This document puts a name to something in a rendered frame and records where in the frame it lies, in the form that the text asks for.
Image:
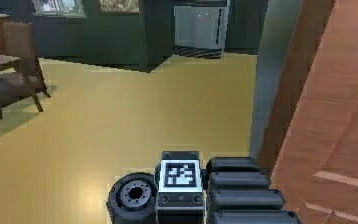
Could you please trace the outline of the brown wooden chair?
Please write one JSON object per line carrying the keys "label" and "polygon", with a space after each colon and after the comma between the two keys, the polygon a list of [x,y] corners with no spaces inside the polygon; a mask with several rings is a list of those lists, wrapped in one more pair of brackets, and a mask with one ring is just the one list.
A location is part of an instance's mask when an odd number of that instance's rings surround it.
{"label": "brown wooden chair", "polygon": [[3,40],[5,52],[0,55],[19,57],[18,66],[0,72],[0,120],[2,110],[14,103],[31,97],[39,112],[43,107],[37,96],[47,92],[45,78],[40,61],[35,51],[35,41],[31,25],[22,22],[5,22],[3,24]]}

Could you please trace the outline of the framed picture with brown print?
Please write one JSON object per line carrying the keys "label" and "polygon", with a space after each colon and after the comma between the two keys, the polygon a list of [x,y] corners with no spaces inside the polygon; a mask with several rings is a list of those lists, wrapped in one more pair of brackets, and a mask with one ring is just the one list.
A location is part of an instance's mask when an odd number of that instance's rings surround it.
{"label": "framed picture with brown print", "polygon": [[139,0],[99,0],[100,9],[107,13],[138,13]]}

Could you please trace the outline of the brown wooden room door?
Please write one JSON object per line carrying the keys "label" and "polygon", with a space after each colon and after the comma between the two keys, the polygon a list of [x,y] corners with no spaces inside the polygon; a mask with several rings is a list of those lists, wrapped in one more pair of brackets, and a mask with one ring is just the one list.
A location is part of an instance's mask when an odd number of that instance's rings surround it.
{"label": "brown wooden room door", "polygon": [[358,0],[306,0],[258,162],[302,224],[358,224]]}

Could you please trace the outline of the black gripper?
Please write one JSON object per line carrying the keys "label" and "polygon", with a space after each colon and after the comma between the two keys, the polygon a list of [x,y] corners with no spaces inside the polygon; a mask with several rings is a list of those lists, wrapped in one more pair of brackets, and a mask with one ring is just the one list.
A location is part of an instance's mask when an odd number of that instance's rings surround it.
{"label": "black gripper", "polygon": [[150,173],[130,173],[117,180],[106,202],[111,224],[156,224],[156,193]]}

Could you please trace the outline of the grey fridge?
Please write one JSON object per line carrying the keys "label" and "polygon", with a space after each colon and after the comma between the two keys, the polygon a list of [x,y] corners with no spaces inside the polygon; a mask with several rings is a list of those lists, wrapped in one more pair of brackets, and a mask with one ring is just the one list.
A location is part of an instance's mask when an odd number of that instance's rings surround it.
{"label": "grey fridge", "polygon": [[223,50],[230,0],[173,0],[175,45]]}

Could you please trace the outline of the framed picture with pale print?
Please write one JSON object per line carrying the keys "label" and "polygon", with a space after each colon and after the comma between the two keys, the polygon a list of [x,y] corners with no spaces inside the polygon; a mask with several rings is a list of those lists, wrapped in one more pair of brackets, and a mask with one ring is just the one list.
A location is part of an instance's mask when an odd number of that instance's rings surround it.
{"label": "framed picture with pale print", "polygon": [[82,0],[32,0],[35,15],[85,17]]}

